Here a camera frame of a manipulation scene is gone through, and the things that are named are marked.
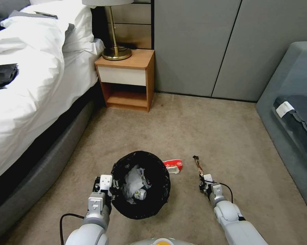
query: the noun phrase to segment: red packaging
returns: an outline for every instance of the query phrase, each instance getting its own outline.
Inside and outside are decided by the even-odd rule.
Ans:
[[[170,174],[178,174],[183,168],[183,163],[181,159],[167,160],[163,163]]]

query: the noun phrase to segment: trash can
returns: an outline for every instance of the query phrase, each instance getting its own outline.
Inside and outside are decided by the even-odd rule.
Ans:
[[[140,186],[140,177],[136,176],[136,172],[142,176],[142,189],[146,190],[143,200],[136,199],[130,194],[132,188]],[[120,187],[113,193],[115,198],[112,204],[128,218],[144,219],[154,216],[168,201],[169,173],[163,162],[152,153],[135,151],[124,156],[114,164],[111,174]]]

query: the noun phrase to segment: lamp stem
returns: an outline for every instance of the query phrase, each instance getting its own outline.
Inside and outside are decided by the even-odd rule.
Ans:
[[[115,55],[118,56],[118,46],[116,43],[116,35],[115,35],[115,24],[113,22],[111,6],[108,6],[108,9],[109,9],[109,17],[110,17],[110,24],[111,24],[111,30],[112,30],[113,48],[115,50]]]

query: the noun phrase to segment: nightstand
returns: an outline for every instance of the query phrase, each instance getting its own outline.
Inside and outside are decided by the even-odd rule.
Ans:
[[[154,50],[132,50],[126,60],[95,62],[107,107],[149,112],[154,95]]]

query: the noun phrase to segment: beige carpet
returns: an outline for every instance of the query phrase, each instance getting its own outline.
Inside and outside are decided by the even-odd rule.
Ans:
[[[171,176],[169,202],[155,217],[135,221],[113,209],[110,244],[158,236],[227,244],[199,192],[194,154],[206,173],[232,188],[234,202],[269,244],[307,244],[307,207],[255,104],[168,94],[155,95],[150,113],[112,108],[96,113],[58,181],[0,244],[60,244],[60,216],[84,215],[95,176],[110,173],[117,160],[135,150],[162,160],[181,158],[184,167]],[[79,224],[65,218],[65,240]]]

